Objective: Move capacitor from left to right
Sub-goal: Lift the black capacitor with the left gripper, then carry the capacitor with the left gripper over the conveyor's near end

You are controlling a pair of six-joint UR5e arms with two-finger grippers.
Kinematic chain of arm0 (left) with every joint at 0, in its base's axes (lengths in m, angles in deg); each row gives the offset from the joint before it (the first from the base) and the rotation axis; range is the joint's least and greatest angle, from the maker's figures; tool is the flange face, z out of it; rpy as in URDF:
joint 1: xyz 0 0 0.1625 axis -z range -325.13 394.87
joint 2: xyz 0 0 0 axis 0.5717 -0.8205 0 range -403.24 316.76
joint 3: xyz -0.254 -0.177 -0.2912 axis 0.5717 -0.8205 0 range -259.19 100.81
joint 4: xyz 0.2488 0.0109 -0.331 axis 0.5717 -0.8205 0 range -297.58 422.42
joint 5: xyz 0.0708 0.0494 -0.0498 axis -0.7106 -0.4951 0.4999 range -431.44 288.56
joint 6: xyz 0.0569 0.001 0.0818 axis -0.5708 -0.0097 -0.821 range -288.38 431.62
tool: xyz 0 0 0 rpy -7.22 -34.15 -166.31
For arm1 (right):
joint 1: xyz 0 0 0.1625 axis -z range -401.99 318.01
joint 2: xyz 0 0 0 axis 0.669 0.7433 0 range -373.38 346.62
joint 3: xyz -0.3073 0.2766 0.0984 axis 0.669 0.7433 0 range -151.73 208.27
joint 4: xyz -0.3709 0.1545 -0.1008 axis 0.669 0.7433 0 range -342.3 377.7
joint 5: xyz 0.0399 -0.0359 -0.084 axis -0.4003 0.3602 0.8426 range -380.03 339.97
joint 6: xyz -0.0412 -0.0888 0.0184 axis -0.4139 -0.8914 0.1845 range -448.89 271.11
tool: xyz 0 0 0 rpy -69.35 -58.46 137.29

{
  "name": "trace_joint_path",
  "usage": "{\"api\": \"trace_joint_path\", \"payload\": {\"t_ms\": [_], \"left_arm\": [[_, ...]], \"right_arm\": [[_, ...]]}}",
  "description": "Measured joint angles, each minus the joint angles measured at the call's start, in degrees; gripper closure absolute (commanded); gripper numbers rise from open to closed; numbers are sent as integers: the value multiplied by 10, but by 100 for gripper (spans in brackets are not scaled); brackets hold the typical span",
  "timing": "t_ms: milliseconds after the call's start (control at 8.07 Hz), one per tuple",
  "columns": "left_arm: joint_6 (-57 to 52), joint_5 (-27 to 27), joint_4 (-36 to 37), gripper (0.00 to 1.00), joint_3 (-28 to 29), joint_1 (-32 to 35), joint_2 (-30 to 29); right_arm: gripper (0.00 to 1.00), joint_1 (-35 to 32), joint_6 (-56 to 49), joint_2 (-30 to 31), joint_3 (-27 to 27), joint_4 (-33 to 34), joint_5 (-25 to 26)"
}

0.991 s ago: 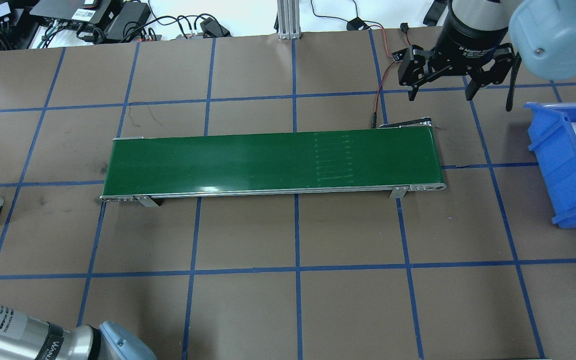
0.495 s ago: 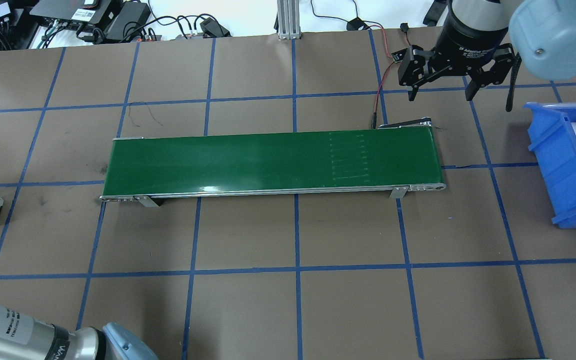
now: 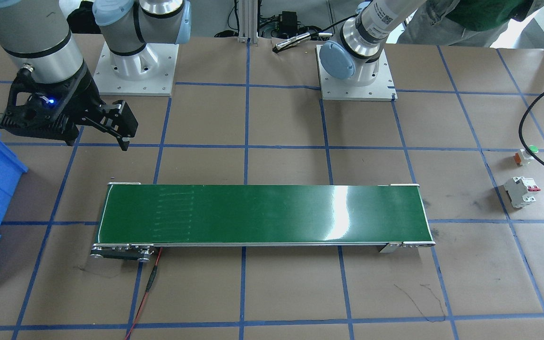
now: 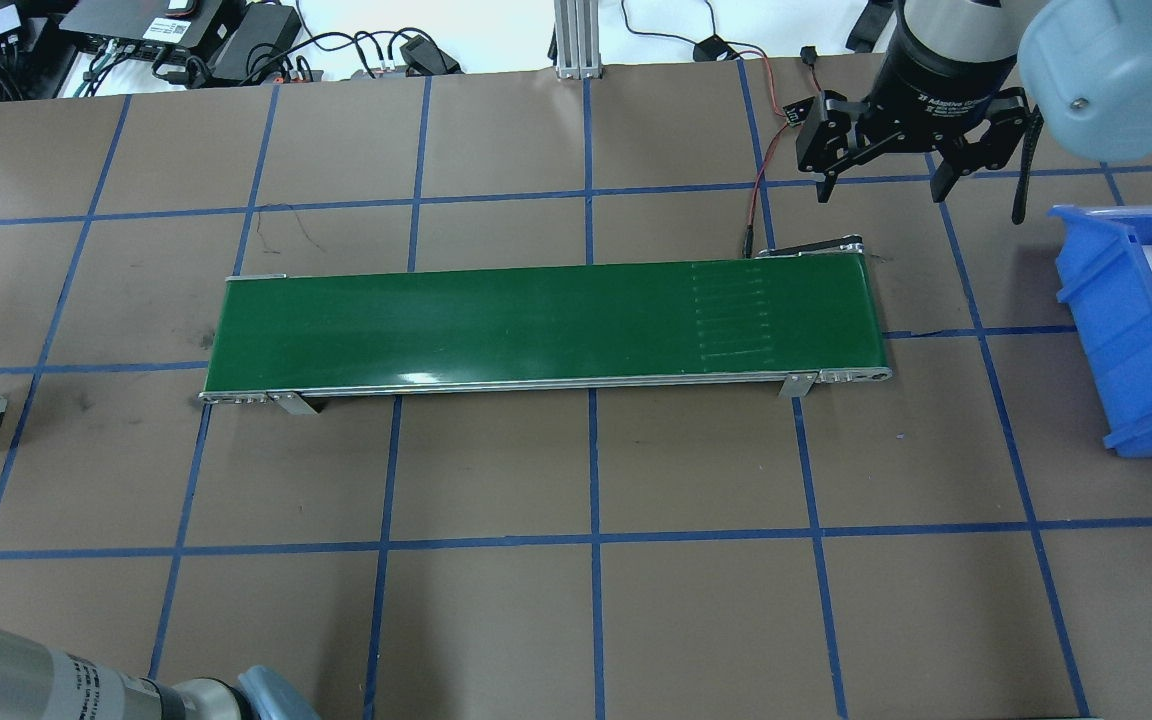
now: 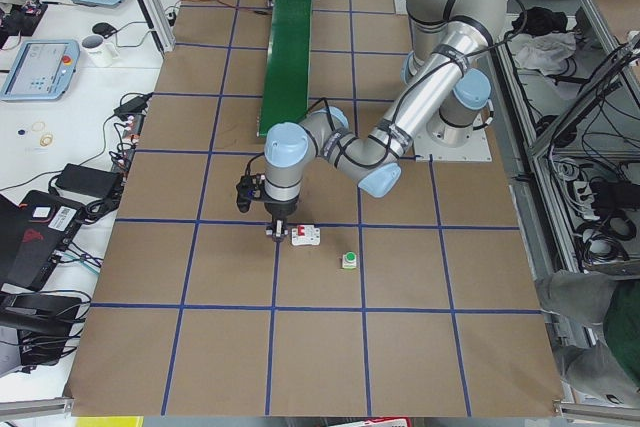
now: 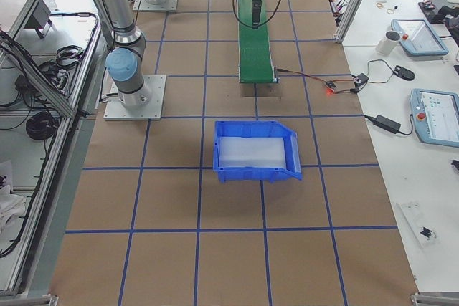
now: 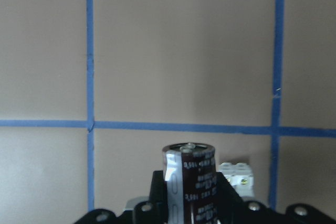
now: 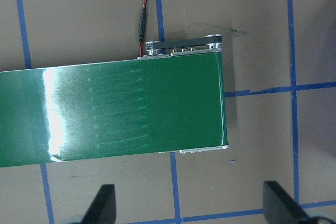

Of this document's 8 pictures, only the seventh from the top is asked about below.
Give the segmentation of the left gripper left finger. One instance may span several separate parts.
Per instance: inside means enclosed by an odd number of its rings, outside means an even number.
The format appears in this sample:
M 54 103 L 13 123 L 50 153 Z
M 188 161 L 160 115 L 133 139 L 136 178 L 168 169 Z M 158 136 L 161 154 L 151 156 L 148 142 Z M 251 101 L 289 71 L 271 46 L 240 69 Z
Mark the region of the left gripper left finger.
M 95 209 L 82 216 L 77 223 L 168 223 L 166 185 L 163 171 L 153 172 L 150 193 L 131 209 L 116 216 L 107 209 Z

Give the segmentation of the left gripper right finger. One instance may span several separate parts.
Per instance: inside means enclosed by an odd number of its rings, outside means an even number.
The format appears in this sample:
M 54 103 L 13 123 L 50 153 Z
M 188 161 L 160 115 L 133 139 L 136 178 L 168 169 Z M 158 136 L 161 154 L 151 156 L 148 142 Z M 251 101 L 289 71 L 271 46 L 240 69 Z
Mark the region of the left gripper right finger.
M 335 223 L 335 219 L 307 204 L 290 205 L 281 214 L 256 200 L 244 201 L 221 172 L 216 176 L 220 223 Z

